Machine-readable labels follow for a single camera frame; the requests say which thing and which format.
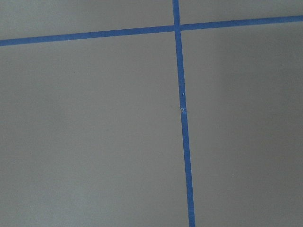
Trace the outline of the long blue tape strip lengthwise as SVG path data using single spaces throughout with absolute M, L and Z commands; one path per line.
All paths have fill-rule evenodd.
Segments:
M 184 74 L 184 62 L 183 62 L 179 1 L 173 0 L 172 6 L 173 6 L 176 59 L 177 59 L 177 71 L 178 71 L 178 90 L 179 90 L 182 139 L 183 139 L 183 154 L 184 154 L 185 178 L 186 178 L 186 188 L 187 188 L 187 212 L 188 212 L 189 226 L 194 227 L 196 225 L 196 220 L 195 220 L 191 155 L 190 155 L 189 132 L 188 132 L 188 121 L 187 121 L 186 86 L 185 86 L 185 74 Z

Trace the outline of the blue tape strip crosswise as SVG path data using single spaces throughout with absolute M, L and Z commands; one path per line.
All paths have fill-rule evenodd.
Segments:
M 268 18 L 192 23 L 192 24 L 181 24 L 180 31 L 234 27 L 234 26 L 253 26 L 253 25 L 265 25 L 265 24 L 293 23 L 293 22 L 302 22 L 302 20 L 303 20 L 302 15 L 299 15 L 299 16 L 288 16 L 288 17 L 268 17 Z M 48 43 L 48 42 L 92 39 L 92 38 L 102 38 L 102 37 L 166 33 L 166 32 L 174 32 L 174 31 L 175 31 L 174 25 L 153 26 L 153 27 L 129 28 L 129 29 L 85 32 L 85 33 L 75 33 L 75 34 L 65 34 L 65 35 L 47 35 L 47 36 L 37 36 L 37 37 L 6 39 L 6 40 L 1 40 L 0 45 L 11 46 L 11 45 L 21 45 L 21 44 Z

